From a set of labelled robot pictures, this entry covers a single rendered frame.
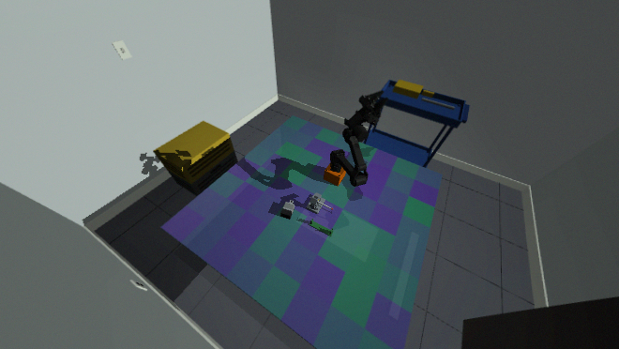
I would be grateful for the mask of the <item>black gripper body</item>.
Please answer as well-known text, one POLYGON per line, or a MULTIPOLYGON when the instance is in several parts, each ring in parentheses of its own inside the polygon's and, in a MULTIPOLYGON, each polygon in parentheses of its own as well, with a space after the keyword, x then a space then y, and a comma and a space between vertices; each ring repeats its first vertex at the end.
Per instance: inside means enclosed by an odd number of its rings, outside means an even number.
MULTIPOLYGON (((363 123, 364 120, 362 121, 362 117, 365 115, 367 111, 369 111, 370 114, 373 116, 376 116, 378 118, 381 117, 379 113, 376 111, 376 109, 371 107, 370 102, 366 98, 364 98, 363 96, 360 97, 359 102, 362 105, 362 108, 359 111, 355 111, 356 112, 355 116, 361 123, 363 123)), ((366 123, 366 121, 364 121, 364 123, 366 123)))

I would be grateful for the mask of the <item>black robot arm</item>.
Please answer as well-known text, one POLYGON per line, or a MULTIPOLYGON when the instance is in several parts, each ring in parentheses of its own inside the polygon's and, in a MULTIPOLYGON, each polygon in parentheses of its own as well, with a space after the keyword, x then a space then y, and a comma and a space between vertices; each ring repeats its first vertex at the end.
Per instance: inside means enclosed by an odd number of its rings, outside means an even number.
MULTIPOLYGON (((379 121, 379 118, 370 114, 369 111, 362 117, 362 121, 366 121, 373 126, 379 121)), ((363 121, 363 123, 364 123, 363 121)), ((351 153, 354 159, 355 167, 345 158, 345 152, 343 149, 335 150, 330 153, 331 171, 340 172, 341 167, 350 176, 351 184, 356 187, 364 185, 368 180, 367 165, 363 160, 363 156, 358 142, 363 142, 369 133, 364 128, 362 123, 353 115, 349 120, 344 119, 344 125, 348 126, 348 129, 344 129, 342 136, 345 142, 350 146, 351 153), (364 174, 360 171, 364 171, 364 174)))

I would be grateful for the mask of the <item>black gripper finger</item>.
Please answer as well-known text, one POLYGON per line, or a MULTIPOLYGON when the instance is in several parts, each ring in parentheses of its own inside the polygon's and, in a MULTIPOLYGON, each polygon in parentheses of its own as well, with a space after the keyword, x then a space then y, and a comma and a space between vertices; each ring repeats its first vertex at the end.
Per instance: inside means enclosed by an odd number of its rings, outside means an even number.
POLYGON ((388 98, 382 99, 376 103, 374 103, 374 108, 376 109, 376 111, 381 114, 381 110, 383 108, 383 106, 385 105, 385 103, 387 102, 388 98))
POLYGON ((370 102, 370 104, 374 107, 375 101, 383 94, 383 91, 365 96, 365 98, 370 102))

